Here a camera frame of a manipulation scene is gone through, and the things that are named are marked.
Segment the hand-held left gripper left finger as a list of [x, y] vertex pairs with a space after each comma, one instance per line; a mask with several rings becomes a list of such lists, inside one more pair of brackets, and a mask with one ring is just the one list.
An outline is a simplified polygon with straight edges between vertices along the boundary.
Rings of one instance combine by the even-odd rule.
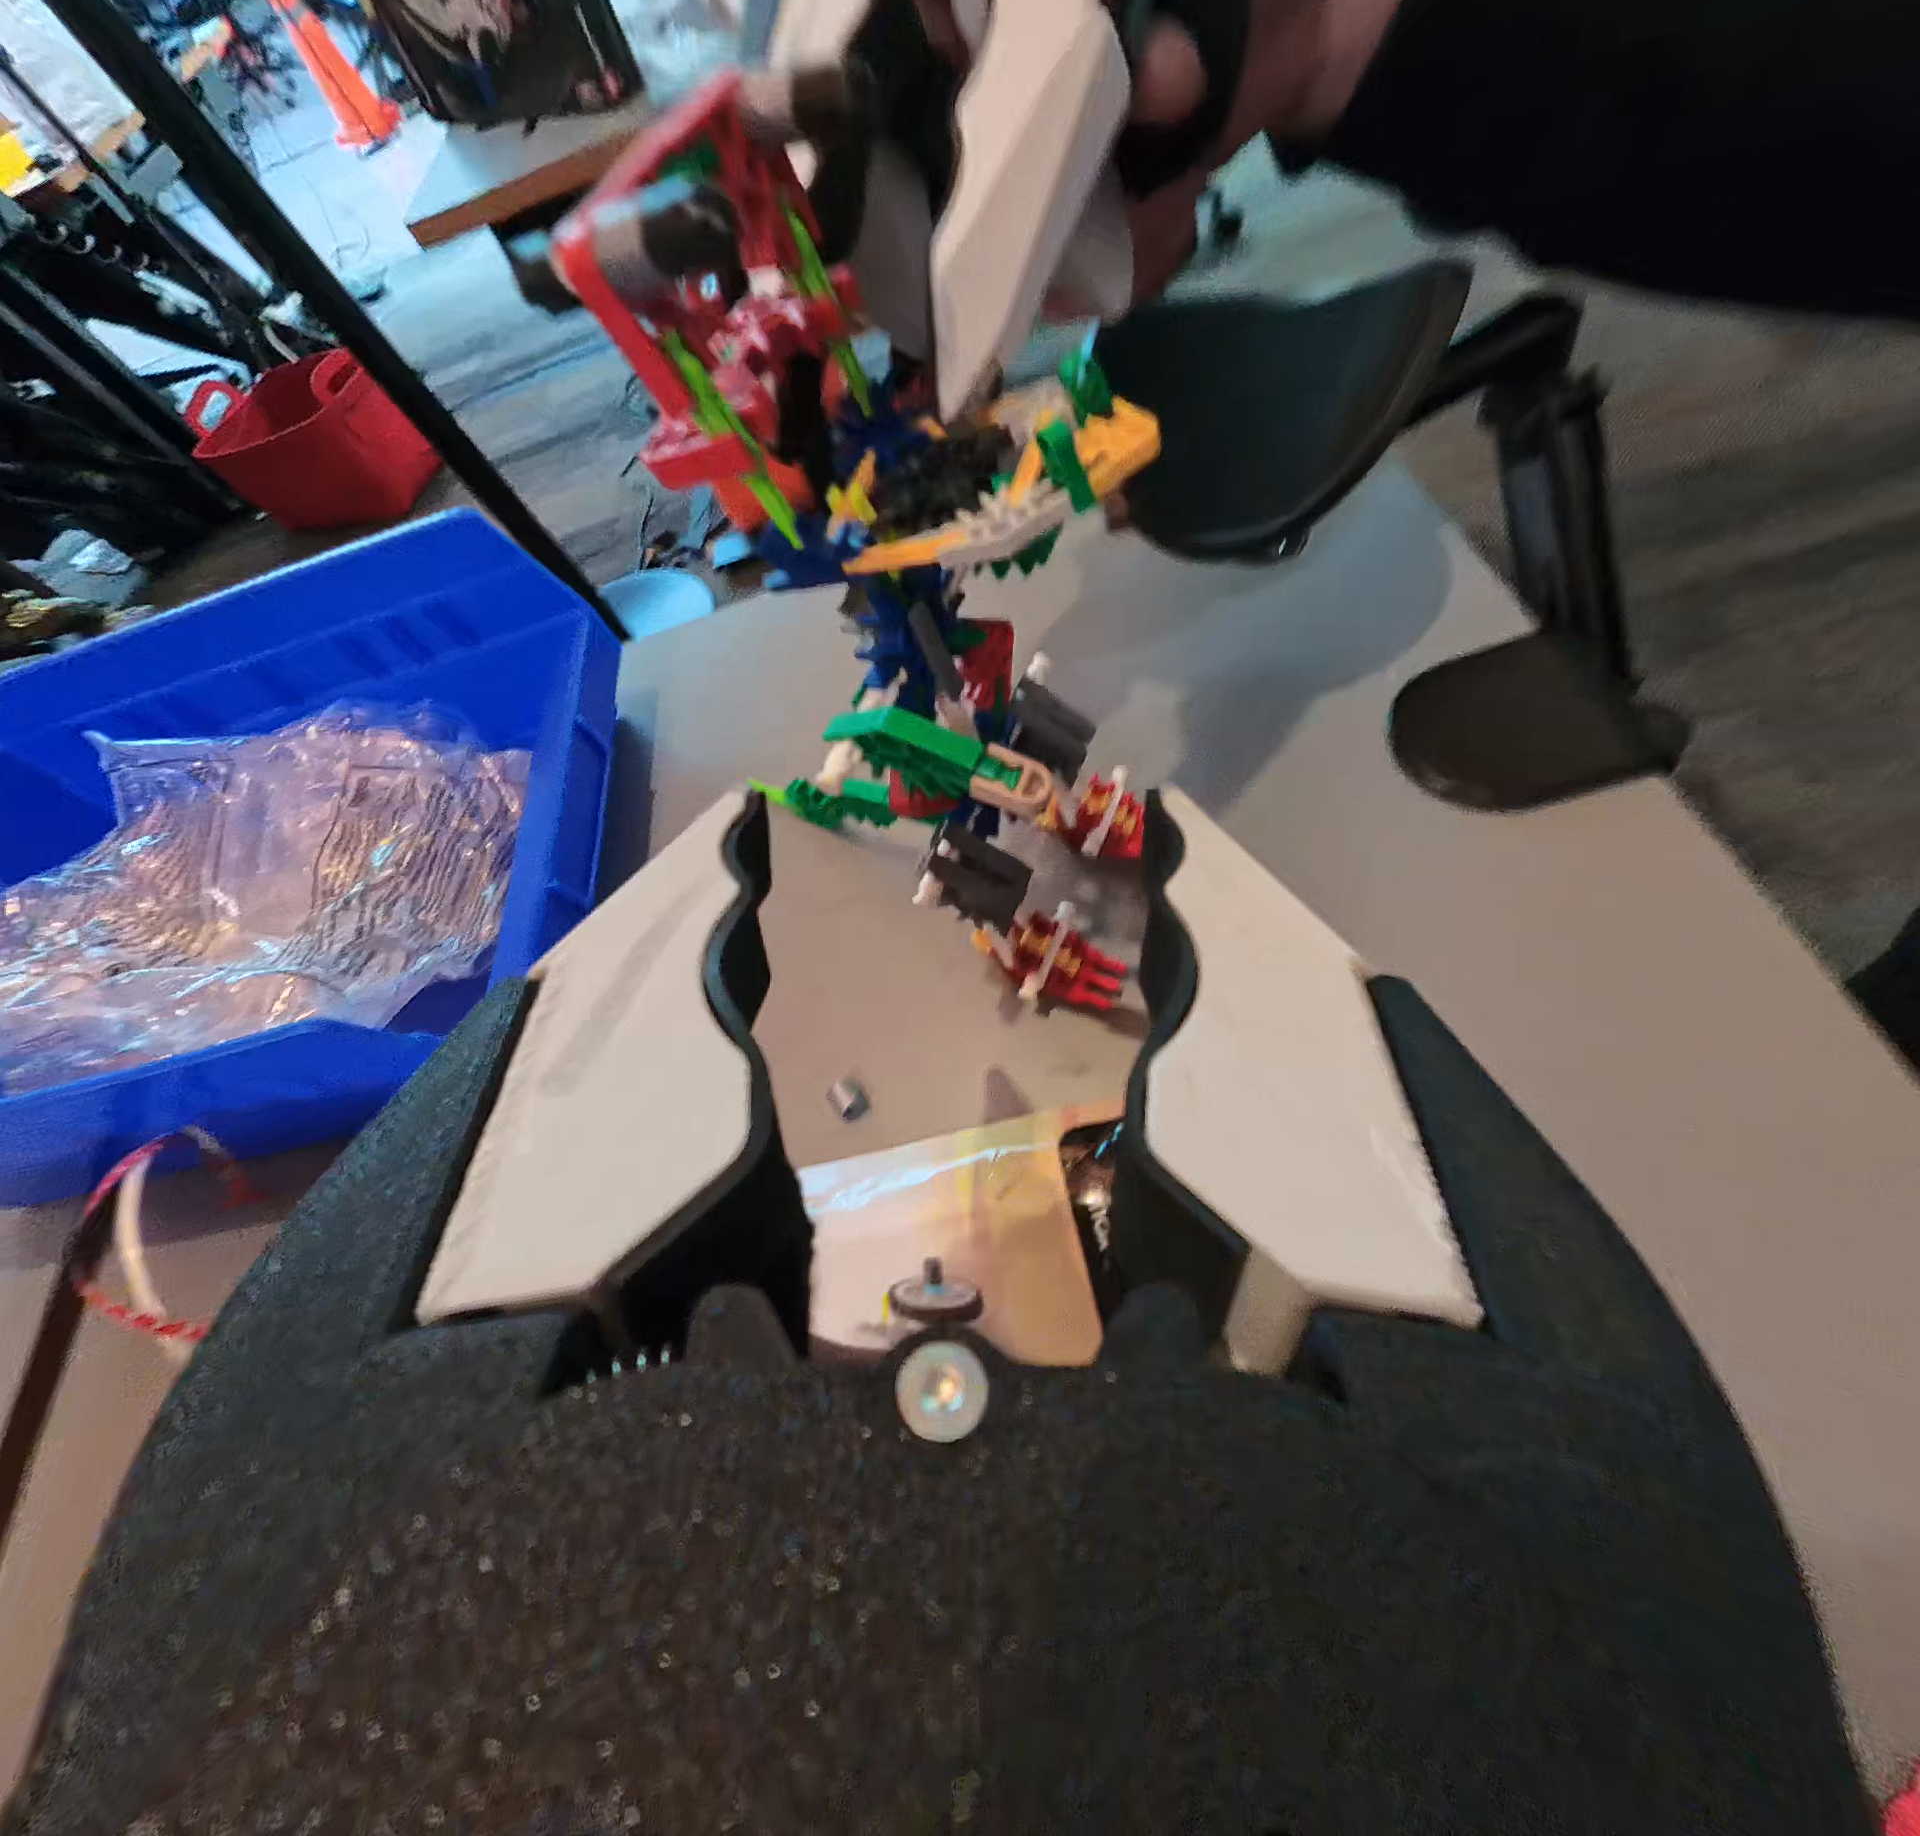
[[755, 1040], [769, 889], [768, 798], [728, 793], [538, 958], [421, 1323], [687, 1329], [757, 1289], [806, 1326], [810, 1219]]

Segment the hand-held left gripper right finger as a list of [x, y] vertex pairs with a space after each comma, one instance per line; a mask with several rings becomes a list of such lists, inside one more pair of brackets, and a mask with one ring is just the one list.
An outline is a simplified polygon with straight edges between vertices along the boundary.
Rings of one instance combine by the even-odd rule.
[[1481, 1329], [1366, 962], [1171, 785], [1142, 893], [1121, 1289], [1184, 1291], [1206, 1336], [1302, 1336], [1317, 1310]]

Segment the red yellow toy assembly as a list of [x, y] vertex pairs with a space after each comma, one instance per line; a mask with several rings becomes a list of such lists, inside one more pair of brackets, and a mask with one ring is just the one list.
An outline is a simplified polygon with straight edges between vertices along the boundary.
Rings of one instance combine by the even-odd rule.
[[[1082, 865], [1136, 872], [1143, 798], [1125, 764], [1094, 774], [1082, 795], [1052, 793], [1033, 827]], [[974, 926], [972, 949], [997, 965], [1001, 976], [1016, 985], [1019, 1004], [1029, 1007], [1062, 1004], [1109, 1013], [1128, 982], [1125, 962], [1109, 958], [1077, 929], [1072, 902], [1058, 902], [1050, 914], [1023, 903], [1010, 929]]]

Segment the red toy model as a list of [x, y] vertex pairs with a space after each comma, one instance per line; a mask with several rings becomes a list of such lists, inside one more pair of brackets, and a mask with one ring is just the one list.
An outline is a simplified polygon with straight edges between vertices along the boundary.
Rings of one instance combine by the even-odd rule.
[[545, 244], [654, 403], [641, 468], [793, 550], [831, 476], [830, 403], [871, 410], [851, 270], [868, 152], [851, 73], [725, 70], [651, 120]]

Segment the small multicolour toy model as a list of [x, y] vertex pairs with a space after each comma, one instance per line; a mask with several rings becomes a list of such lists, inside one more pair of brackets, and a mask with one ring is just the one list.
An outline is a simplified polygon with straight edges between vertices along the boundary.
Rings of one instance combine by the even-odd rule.
[[1094, 723], [1050, 686], [1040, 649], [1019, 654], [1013, 623], [969, 609], [986, 579], [1047, 567], [1065, 528], [1097, 518], [1047, 483], [1034, 427], [1077, 427], [1118, 395], [1077, 338], [1057, 369], [945, 425], [930, 395], [891, 376], [871, 410], [831, 399], [830, 498], [802, 513], [802, 546], [760, 541], [772, 591], [835, 591], [859, 679], [824, 734], [814, 777], [768, 798], [814, 829], [924, 822], [1001, 850], [1001, 829], [1052, 793], [1091, 782]]

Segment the black toy box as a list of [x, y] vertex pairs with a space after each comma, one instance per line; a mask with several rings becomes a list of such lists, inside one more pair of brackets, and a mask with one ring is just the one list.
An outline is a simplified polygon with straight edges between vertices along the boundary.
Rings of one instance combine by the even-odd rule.
[[361, 0], [435, 122], [593, 120], [641, 98], [610, 0]]

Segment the wooden side table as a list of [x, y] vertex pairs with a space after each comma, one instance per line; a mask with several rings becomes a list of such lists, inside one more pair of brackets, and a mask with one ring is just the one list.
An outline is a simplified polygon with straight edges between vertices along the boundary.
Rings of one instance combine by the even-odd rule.
[[547, 203], [587, 193], [651, 122], [647, 100], [602, 116], [443, 125], [439, 145], [404, 209], [421, 251], [509, 225]]

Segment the crumpled clear plastic bag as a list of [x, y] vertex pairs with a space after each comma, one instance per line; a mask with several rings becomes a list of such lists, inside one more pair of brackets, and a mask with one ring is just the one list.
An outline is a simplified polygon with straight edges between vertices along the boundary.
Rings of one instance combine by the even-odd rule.
[[111, 827], [3, 889], [3, 1096], [235, 1039], [388, 1025], [477, 978], [533, 780], [435, 702], [84, 746]]

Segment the orange traffic cone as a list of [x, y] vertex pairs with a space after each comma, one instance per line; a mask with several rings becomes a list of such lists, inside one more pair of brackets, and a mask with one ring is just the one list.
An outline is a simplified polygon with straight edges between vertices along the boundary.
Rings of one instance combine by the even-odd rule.
[[351, 152], [385, 148], [401, 125], [398, 106], [371, 95], [306, 0], [268, 0], [268, 8], [323, 98], [335, 145]]

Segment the pale blue round base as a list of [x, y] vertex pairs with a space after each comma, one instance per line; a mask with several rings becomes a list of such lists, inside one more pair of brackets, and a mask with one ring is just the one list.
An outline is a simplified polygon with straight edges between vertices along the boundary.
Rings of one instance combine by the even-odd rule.
[[639, 567], [597, 585], [623, 644], [697, 623], [717, 612], [706, 576], [675, 567]]

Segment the blue plastic bin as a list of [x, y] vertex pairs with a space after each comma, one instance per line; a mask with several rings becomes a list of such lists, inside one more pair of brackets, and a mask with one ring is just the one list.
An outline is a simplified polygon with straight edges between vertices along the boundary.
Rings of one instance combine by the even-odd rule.
[[439, 705], [530, 752], [485, 978], [395, 1030], [299, 1024], [3, 1100], [3, 1207], [81, 1198], [129, 1152], [201, 1126], [236, 1157], [357, 1133], [491, 982], [593, 906], [619, 647], [597, 612], [471, 510], [378, 532], [3, 678], [3, 887], [109, 834], [107, 739], [253, 737], [330, 705]]

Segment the red plastic tub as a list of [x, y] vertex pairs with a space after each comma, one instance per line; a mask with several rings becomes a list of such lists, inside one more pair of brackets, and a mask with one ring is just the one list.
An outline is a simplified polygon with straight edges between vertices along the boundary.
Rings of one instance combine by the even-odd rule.
[[194, 462], [284, 530], [385, 528], [421, 503], [443, 454], [349, 351], [201, 381], [183, 410]]

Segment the black metal frame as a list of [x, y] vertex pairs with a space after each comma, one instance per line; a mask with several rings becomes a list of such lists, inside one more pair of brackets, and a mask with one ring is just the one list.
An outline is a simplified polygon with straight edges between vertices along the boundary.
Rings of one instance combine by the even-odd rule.
[[65, 530], [175, 559], [253, 514], [194, 462], [183, 403], [330, 346], [299, 293], [254, 287], [133, 176], [31, 166], [3, 187], [3, 559]]

